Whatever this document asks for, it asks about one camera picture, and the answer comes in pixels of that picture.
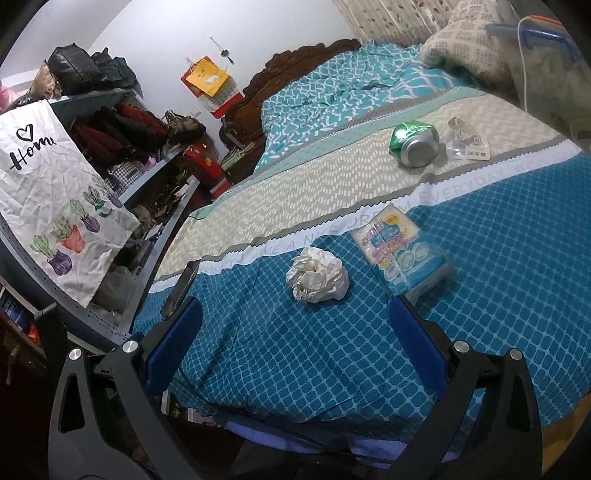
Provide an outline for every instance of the white cloth curtain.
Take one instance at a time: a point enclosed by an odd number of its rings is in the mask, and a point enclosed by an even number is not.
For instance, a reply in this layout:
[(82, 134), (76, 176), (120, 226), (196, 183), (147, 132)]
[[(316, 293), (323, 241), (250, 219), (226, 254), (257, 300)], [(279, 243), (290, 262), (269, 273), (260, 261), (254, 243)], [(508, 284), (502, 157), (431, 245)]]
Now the white cloth curtain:
[(459, 0), (334, 0), (361, 43), (425, 42), (447, 25)]

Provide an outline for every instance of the crumpled tissue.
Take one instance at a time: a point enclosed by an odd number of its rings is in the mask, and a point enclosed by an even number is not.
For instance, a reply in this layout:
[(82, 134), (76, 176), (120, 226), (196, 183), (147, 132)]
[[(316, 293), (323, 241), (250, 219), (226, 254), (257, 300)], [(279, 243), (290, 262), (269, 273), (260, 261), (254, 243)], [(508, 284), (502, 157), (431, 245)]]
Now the crumpled tissue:
[(349, 289), (349, 276), (343, 262), (332, 253), (306, 247), (294, 258), (287, 271), (287, 284), (293, 287), (296, 300), (317, 303), (342, 299)]

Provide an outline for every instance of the wooden headboard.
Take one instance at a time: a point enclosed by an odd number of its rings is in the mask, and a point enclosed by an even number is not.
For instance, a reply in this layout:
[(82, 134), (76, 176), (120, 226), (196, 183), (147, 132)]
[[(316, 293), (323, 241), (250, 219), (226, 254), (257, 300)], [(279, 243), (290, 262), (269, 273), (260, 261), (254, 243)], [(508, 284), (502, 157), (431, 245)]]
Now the wooden headboard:
[(255, 151), (259, 151), (258, 158), (260, 158), (266, 142), (261, 124), (262, 103), (336, 54), (358, 50), (360, 46), (358, 40), (338, 40), (330, 47), (319, 43), (296, 51), (288, 50), (273, 55), (265, 65), (265, 69), (257, 73), (244, 89), (244, 98), (228, 110), (225, 126), (220, 130), (220, 138), (224, 144), (230, 149), (235, 146), (227, 134), (233, 135), (244, 145), (254, 142), (255, 149), (253, 155), (249, 157), (256, 157)]

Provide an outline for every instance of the black phone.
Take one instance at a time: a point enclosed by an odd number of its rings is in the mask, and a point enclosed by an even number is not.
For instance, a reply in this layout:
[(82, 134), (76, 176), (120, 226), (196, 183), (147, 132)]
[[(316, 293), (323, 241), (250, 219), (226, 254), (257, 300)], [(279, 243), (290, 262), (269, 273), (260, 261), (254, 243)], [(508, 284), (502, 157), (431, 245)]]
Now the black phone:
[(183, 270), (183, 273), (181, 273), (177, 284), (174, 286), (172, 292), (170, 292), (170, 295), (160, 310), (160, 315), (162, 315), (163, 320), (171, 318), (177, 308), (182, 304), (193, 280), (195, 280), (195, 277), (197, 276), (200, 263), (201, 260), (193, 260), (192, 262), (189, 262)]

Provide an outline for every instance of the teal patterned bedsheet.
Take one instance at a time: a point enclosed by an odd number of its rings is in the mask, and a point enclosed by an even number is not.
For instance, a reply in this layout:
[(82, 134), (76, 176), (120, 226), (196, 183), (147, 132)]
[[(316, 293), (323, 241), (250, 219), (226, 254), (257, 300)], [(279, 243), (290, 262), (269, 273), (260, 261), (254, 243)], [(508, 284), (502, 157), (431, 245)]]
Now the teal patterned bedsheet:
[(467, 73), (454, 77), (427, 68), (419, 51), (420, 46), (370, 43), (338, 54), (269, 97), (261, 114), (267, 147), (255, 171), (310, 138), (386, 103), (472, 85)]

